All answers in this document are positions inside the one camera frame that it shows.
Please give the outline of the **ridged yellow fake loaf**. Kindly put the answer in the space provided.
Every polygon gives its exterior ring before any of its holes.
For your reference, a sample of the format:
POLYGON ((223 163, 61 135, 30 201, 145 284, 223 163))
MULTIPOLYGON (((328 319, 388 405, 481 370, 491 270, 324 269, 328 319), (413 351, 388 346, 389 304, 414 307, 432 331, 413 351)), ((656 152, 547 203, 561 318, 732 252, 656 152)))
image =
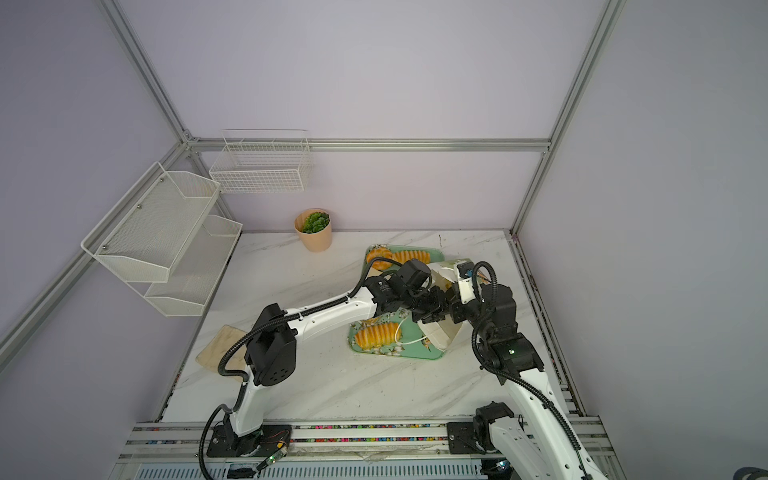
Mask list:
POLYGON ((356 345, 362 350, 374 350, 392 345, 400 339, 400 325, 392 322, 365 326, 354 336, 356 345))

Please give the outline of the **orange fake donut bread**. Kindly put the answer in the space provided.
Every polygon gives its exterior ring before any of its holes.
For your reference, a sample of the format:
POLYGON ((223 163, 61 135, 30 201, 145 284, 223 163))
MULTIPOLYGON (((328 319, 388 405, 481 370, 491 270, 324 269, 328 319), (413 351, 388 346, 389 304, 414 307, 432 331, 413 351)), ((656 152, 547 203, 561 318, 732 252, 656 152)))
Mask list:
POLYGON ((365 263, 369 264, 372 269, 383 272, 393 266, 391 263, 391 260, 393 259, 394 256, 391 250, 386 247, 379 246, 372 248, 366 254, 365 263))

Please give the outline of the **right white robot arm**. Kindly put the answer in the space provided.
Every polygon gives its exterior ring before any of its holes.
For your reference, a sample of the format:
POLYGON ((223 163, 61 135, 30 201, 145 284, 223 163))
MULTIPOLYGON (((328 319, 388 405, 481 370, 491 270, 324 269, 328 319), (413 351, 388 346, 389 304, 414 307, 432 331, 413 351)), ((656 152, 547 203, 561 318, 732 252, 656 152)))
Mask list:
POLYGON ((519 330, 511 289, 486 261, 465 261, 453 271, 453 321, 472 326, 479 368, 509 396, 476 410, 478 446, 504 456, 521 479, 604 479, 556 401, 541 356, 519 330))

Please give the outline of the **yellow ridged fake croissant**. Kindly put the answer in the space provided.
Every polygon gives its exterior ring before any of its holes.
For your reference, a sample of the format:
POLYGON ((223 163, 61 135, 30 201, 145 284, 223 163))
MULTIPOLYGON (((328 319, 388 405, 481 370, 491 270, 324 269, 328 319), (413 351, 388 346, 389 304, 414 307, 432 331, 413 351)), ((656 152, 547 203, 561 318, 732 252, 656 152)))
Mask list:
POLYGON ((431 253, 426 250, 403 250, 392 253, 392 259, 401 265, 408 261, 417 260, 424 264, 431 262, 431 253))

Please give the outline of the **white paper bag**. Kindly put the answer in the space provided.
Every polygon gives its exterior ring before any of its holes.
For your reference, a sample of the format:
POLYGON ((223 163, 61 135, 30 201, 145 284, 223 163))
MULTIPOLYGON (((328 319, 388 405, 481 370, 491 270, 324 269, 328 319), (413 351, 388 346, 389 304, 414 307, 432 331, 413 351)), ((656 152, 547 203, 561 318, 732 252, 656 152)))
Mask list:
POLYGON ((469 259, 432 264, 410 260, 390 284, 412 321, 441 351, 450 346, 463 323, 474 325, 491 313, 498 292, 493 267, 469 259))

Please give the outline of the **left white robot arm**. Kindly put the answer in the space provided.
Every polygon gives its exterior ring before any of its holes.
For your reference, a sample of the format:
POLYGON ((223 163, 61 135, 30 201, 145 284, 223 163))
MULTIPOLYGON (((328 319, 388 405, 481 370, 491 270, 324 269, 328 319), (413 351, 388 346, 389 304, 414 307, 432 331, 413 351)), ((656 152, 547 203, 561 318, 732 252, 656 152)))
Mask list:
POLYGON ((270 304, 252 328, 220 357, 216 373, 240 380, 235 403, 218 405, 206 420, 197 447, 199 470, 213 476, 206 456, 244 457, 270 442, 263 434, 264 408, 258 394, 287 380, 297 367, 298 349, 324 333, 346 328, 400 309, 416 322, 443 321, 446 290, 434 284, 434 272, 418 259, 404 263, 373 258, 351 291, 296 309, 270 304))

